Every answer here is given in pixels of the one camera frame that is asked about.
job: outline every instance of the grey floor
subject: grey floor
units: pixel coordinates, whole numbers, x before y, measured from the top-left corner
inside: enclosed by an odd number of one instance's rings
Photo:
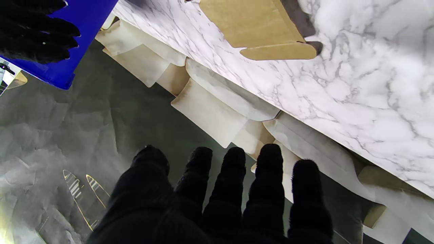
[[[84,243],[91,231],[74,205],[62,170],[81,180],[91,175],[110,192],[147,144],[166,154],[173,184],[193,149],[211,148],[207,198],[211,194],[227,149],[172,108],[169,92],[157,84],[147,88],[102,49],[98,42],[90,46],[67,91],[29,77],[26,85],[0,97],[0,205],[15,243]],[[247,168],[253,164],[247,157]],[[243,207],[253,180],[248,171]],[[335,225],[334,242],[378,243],[362,234],[361,219],[370,203],[324,175],[322,181]],[[286,201],[285,228],[289,209]],[[51,226],[46,225],[49,217],[55,220]],[[411,232],[405,243],[422,243],[419,240],[423,238]]]

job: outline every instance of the marble countertop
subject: marble countertop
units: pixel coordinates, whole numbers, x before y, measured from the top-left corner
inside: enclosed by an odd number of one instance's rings
[[[299,0],[324,48],[252,61],[197,0],[120,0],[115,14],[434,198],[434,0]]]

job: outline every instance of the blue container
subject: blue container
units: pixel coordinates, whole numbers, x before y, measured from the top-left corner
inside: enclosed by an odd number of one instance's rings
[[[68,0],[68,6],[50,15],[69,21],[80,30],[81,36],[76,37],[79,47],[69,50],[71,58],[68,60],[42,65],[19,59],[2,58],[50,85],[67,90],[75,77],[74,70],[117,1]]]

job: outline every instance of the black glove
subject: black glove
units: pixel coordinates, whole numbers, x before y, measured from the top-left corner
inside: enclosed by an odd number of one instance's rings
[[[0,0],[0,55],[41,64],[68,59],[80,31],[47,16],[66,6],[63,0]]]

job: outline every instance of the brown cardboard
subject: brown cardboard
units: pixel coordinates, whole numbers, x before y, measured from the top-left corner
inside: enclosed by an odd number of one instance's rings
[[[313,59],[280,0],[201,0],[200,8],[233,47],[253,60]]]

